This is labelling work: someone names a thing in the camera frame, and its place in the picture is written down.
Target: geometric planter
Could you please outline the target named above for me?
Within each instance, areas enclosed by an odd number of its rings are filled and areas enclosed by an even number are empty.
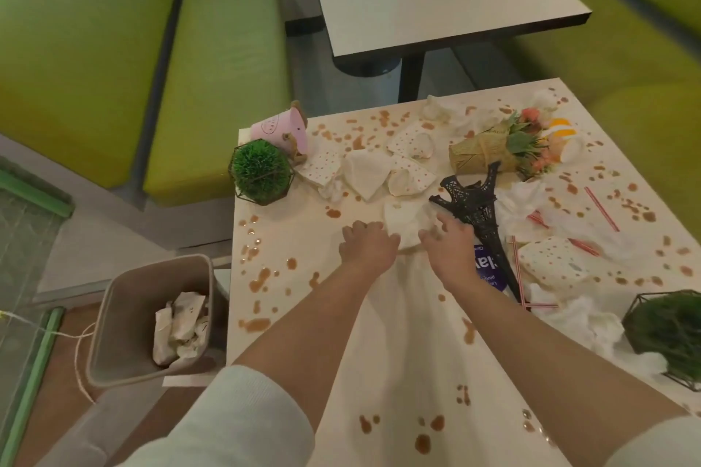
[[[623,316],[623,327],[636,353],[661,353],[669,363],[667,377],[701,391],[701,293],[638,294]]]
[[[258,175],[253,175],[252,177],[247,176],[245,178],[237,178],[234,167],[236,155],[248,147],[249,144],[256,144],[257,147],[263,147],[266,152],[266,158],[271,158],[271,155],[276,156],[276,154],[279,154],[279,156],[277,156],[277,158],[274,160],[275,166],[273,167],[273,170],[263,171]],[[231,162],[229,163],[229,175],[233,179],[235,195],[237,198],[244,199],[252,204],[266,206],[287,196],[290,186],[292,185],[295,172],[284,153],[282,153],[272,144],[258,139],[253,140],[250,143],[241,144],[241,146],[234,148],[231,156]],[[245,194],[256,191],[261,192],[261,194],[257,196]]]

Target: trash can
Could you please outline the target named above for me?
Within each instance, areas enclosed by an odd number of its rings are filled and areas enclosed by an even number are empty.
[[[181,292],[207,296],[210,322],[205,350],[184,366],[161,367],[152,356],[156,312]],[[88,355],[88,381],[105,389],[212,370],[217,367],[217,353],[226,351],[228,315],[229,304],[212,261],[205,255],[177,257],[126,271],[110,283],[102,300]]]

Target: eiffel tower figurine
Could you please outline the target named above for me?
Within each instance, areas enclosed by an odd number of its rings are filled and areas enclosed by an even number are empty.
[[[450,194],[451,201],[446,201],[441,196],[431,196],[429,200],[447,209],[460,222],[472,225],[479,241],[491,253],[497,266],[504,272],[506,283],[511,288],[516,301],[521,303],[521,289],[501,245],[497,232],[499,226],[494,215],[494,202],[496,201],[494,187],[499,165],[501,165],[501,161],[495,161],[489,165],[484,183],[477,181],[467,187],[463,187],[458,182],[457,177],[451,175],[440,182],[440,186]]]

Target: brown stain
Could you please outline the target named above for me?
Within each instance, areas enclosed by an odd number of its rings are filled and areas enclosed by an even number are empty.
[[[268,277],[270,277],[270,268],[263,268],[258,274],[258,279],[254,279],[248,284],[248,287],[250,288],[251,292],[257,294],[258,291],[265,284],[265,281],[268,280]]]
[[[475,343],[475,325],[472,323],[472,321],[463,318],[463,323],[465,323],[465,336],[463,337],[463,341],[467,345],[472,345]]]
[[[445,428],[445,417],[442,415],[437,415],[433,421],[431,421],[430,427],[436,432],[440,432]]]
[[[424,456],[431,452],[431,438],[427,434],[419,434],[416,436],[416,441],[414,442],[414,448],[418,450],[419,454]]]
[[[271,323],[272,322],[269,318],[256,318],[252,319],[251,321],[247,321],[243,328],[249,334],[251,332],[263,332],[264,330],[268,330]]]
[[[369,434],[372,432],[372,425],[370,424],[370,421],[365,419],[364,415],[360,416],[360,430],[363,431],[363,434]]]

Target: purple label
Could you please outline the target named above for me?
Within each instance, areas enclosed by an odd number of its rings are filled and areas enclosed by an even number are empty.
[[[475,244],[475,266],[478,269],[479,278],[494,286],[500,292],[506,288],[506,278],[486,248],[481,244]]]

